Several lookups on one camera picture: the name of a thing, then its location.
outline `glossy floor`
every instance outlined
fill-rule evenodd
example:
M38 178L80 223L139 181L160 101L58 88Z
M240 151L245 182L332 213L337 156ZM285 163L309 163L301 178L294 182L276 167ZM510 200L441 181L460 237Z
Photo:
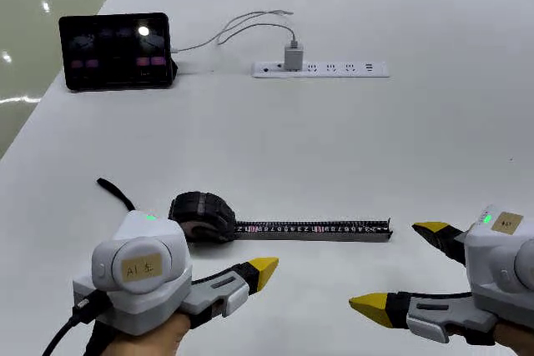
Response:
M0 0L0 157L61 68L58 19L105 0Z

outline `black tape measure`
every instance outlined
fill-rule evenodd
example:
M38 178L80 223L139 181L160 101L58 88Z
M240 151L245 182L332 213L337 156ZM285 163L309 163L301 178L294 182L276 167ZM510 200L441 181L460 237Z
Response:
M386 242L390 220L237 221L226 202L212 193L182 193L171 203L169 219L184 230L188 242L224 243L235 239Z

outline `handwritten label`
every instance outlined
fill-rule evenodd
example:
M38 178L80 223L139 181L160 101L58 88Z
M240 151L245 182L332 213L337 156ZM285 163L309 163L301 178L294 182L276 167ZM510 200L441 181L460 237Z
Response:
M163 274L161 254L153 253L123 260L121 271L125 283L158 277Z
M493 223L491 229L499 233L513 235L522 220L523 216L520 216L519 214L503 212Z

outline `electrical outlet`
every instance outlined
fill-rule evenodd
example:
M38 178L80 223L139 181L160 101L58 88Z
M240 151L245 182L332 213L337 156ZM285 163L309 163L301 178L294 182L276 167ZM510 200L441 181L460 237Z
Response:
M384 62L303 62L301 71L285 71L281 62L257 62L252 67L256 78L361 78L389 77Z

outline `white table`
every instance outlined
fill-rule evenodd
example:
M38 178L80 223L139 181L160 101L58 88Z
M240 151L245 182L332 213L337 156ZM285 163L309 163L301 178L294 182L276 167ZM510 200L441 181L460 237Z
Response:
M467 228L491 202L534 214L532 1L108 0L102 13L165 11L181 46L270 8L295 12L306 58L384 60L391 78L253 79L250 64L287 41L261 28L180 57L191 74L168 90L72 94L60 74L0 162L2 354L42 352L71 278L122 221L100 176L159 216L203 190L244 219L393 218L390 243L194 250L196 277L260 256L280 266L238 313L192 332L184 356L509 354L387 330L348 299L468 288L416 221ZM56 354L80 353L88 332Z

